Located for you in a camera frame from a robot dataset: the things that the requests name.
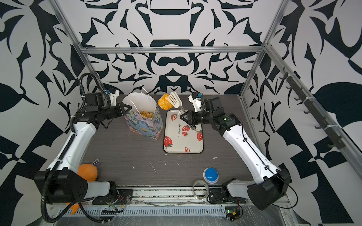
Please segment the orange plush toy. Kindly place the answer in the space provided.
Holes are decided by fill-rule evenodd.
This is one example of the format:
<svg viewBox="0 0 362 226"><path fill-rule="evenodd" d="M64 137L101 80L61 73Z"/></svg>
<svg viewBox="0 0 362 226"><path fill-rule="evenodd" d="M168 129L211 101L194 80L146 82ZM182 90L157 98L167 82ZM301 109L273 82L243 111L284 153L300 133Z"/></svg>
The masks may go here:
<svg viewBox="0 0 362 226"><path fill-rule="evenodd" d="M98 169L95 166L95 163L82 164L79 166L77 174L87 182L94 182L98 177Z"/></svg>

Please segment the wall hook rail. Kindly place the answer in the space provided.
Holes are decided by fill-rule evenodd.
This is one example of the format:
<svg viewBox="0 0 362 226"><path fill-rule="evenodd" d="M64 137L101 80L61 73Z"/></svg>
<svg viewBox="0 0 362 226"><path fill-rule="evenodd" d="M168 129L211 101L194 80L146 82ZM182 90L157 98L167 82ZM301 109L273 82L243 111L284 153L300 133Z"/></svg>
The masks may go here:
<svg viewBox="0 0 362 226"><path fill-rule="evenodd" d="M304 113L311 114L317 121L318 125L314 128L323 130L329 137L332 142L329 147L336 147L339 150L345 148L346 144L342 132L340 131L340 126L329 117L326 110L324 110L316 97L314 97L309 89L300 81L298 76L296 74L284 72L284 75L280 79L285 80L289 84L288 89L291 89L296 93L297 98L295 98L295 100L305 105L307 110L304 111Z"/></svg>

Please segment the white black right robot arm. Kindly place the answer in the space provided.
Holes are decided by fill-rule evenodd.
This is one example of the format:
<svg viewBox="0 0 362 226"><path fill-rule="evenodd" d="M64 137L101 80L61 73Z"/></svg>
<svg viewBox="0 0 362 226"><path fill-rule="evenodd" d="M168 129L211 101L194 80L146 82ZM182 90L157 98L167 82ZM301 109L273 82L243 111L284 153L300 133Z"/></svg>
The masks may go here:
<svg viewBox="0 0 362 226"><path fill-rule="evenodd" d="M189 101L194 109L180 118L192 129L196 125L211 125L231 144L252 175L252 182L238 179L228 182L226 189L230 196L248 199L261 211L282 198L290 187L289 171L278 169L264 156L246 133L242 121L224 111L220 98L203 99L201 94L192 94Z"/></svg>

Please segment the round bread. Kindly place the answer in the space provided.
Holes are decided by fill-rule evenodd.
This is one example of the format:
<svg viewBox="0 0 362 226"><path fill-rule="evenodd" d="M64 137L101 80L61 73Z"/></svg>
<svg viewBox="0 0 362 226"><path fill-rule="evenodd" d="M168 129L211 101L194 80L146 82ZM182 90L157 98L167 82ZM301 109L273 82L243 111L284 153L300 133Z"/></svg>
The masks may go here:
<svg viewBox="0 0 362 226"><path fill-rule="evenodd" d="M163 110L170 110L173 108L173 105L168 100L169 94L164 94L157 102L159 107Z"/></svg>

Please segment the blue push button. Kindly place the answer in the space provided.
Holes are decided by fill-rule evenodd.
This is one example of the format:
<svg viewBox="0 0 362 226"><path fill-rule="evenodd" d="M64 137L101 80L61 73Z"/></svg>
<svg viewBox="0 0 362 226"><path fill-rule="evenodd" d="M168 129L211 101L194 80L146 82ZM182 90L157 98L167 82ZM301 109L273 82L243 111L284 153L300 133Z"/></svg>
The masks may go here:
<svg viewBox="0 0 362 226"><path fill-rule="evenodd" d="M219 180L218 171L214 168L206 168L203 172L203 178L208 184L215 184Z"/></svg>

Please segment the white strawberry tray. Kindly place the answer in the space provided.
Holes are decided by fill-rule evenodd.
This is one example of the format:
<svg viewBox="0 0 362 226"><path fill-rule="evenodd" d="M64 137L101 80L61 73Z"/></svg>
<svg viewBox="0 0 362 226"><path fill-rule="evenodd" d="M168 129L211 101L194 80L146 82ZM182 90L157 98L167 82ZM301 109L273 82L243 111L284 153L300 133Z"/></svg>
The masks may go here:
<svg viewBox="0 0 362 226"><path fill-rule="evenodd" d="M169 110L166 114L163 150L166 153L199 154L204 150L202 126L192 130L180 118L179 110Z"/></svg>

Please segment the small circuit board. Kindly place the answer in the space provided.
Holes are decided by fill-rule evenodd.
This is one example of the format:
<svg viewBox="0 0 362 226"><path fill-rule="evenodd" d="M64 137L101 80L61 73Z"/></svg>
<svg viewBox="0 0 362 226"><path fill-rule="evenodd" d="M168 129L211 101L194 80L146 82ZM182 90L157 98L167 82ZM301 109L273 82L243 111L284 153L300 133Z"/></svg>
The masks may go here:
<svg viewBox="0 0 362 226"><path fill-rule="evenodd" d="M235 208L226 208L226 220L234 222L241 218L244 214L244 211L241 206Z"/></svg>

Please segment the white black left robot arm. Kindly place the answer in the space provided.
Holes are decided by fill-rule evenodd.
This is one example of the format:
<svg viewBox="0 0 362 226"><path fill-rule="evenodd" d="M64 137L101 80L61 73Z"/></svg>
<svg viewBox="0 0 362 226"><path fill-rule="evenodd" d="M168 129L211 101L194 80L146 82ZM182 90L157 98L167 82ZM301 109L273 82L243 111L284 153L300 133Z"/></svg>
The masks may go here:
<svg viewBox="0 0 362 226"><path fill-rule="evenodd" d="M112 202L118 195L113 181L87 181L78 175L78 168L98 127L105 120L126 116L136 104L118 103L118 95L108 91L81 96L83 102L69 122L67 142L49 167L35 175L43 208L48 203L78 203L98 197Z"/></svg>

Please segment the floral white paper bag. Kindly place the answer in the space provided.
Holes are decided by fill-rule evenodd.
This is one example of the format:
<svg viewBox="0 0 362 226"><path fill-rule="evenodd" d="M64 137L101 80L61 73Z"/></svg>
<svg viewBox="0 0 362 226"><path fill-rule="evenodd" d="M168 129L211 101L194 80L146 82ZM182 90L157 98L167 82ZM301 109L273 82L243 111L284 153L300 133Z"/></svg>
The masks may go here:
<svg viewBox="0 0 362 226"><path fill-rule="evenodd" d="M140 86L140 91L127 95L122 102L132 107L125 115L130 131L155 140L159 139L163 129L161 113L155 99L143 86Z"/></svg>

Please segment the croissant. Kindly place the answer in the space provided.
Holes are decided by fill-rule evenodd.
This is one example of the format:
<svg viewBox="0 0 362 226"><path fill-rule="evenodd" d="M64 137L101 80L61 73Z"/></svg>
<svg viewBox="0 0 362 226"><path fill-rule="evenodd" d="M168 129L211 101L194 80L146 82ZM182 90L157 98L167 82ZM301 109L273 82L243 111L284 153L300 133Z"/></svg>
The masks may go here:
<svg viewBox="0 0 362 226"><path fill-rule="evenodd" d="M147 112L147 111L142 111L141 113L141 116L143 117L143 119L152 119L153 116L154 116L154 113L150 113L150 112Z"/></svg>

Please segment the clear tape roll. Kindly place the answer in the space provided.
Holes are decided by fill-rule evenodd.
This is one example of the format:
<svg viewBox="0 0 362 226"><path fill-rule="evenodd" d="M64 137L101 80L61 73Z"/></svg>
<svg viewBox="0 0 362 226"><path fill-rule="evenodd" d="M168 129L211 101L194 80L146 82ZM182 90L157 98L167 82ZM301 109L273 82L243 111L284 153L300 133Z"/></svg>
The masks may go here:
<svg viewBox="0 0 362 226"><path fill-rule="evenodd" d="M210 189L209 185L202 179L197 179L192 185L194 197L199 201L204 201L208 198Z"/></svg>

